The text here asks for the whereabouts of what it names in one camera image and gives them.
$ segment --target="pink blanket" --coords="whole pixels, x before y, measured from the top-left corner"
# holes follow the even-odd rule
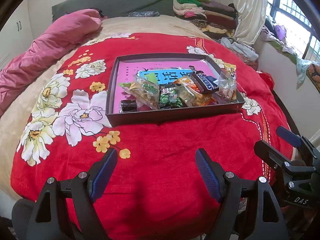
[[[100,27],[100,15],[94,9],[76,11],[52,23],[25,53],[0,71],[0,117],[44,70]]]

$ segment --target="red floral blanket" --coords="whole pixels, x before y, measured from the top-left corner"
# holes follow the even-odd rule
[[[109,77],[116,57],[140,53],[212,54],[237,66],[240,113],[158,124],[110,128],[105,117]],[[32,110],[13,161],[12,188],[36,200],[46,179],[73,178],[119,151],[117,167],[94,204],[112,239],[191,239],[210,228],[218,204],[195,164],[203,147],[212,160],[241,178],[269,180],[270,168],[253,152],[263,139],[291,157],[276,135],[284,114],[260,76],[220,44],[195,37],[125,33],[80,47],[48,82]],[[71,201],[71,219],[76,221]]]

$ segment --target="headboard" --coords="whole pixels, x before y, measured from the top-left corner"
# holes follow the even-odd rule
[[[52,20],[66,13],[86,8],[98,8],[108,18],[124,17],[133,11],[159,11],[160,14],[175,16],[173,0],[66,0],[52,7]]]

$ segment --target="white curtain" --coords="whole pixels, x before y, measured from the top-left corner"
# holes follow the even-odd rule
[[[254,44],[266,20],[267,0],[234,0],[239,12],[235,37],[247,45]]]

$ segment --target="box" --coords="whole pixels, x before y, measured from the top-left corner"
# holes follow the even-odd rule
[[[207,55],[198,55],[198,54],[184,54],[184,53],[153,53],[153,54],[137,54],[137,55],[128,55],[118,57],[113,66],[111,77],[108,86],[108,96],[107,96],[107,106],[106,106],[106,116],[110,124],[115,127],[123,124],[137,124],[137,123],[161,123],[172,120],[181,120],[189,118],[201,118],[208,117],[217,114],[227,114],[227,113],[236,113],[240,110],[244,104],[244,99],[237,90],[237,100],[233,103],[228,104],[219,104],[212,106],[196,106],[188,108],[177,108],[177,109],[163,109],[163,110],[150,110],[143,112],[133,112],[133,113],[119,113],[117,110],[120,109],[120,99],[119,88],[122,88],[118,85],[123,82],[133,81],[132,71],[136,69],[131,69],[130,66],[145,65],[147,62],[153,62],[155,65],[166,65],[174,64],[177,62],[179,64],[190,64],[195,65],[196,62],[205,62],[208,69],[212,73],[205,72],[206,75],[212,75],[215,78],[219,78],[221,68]]]

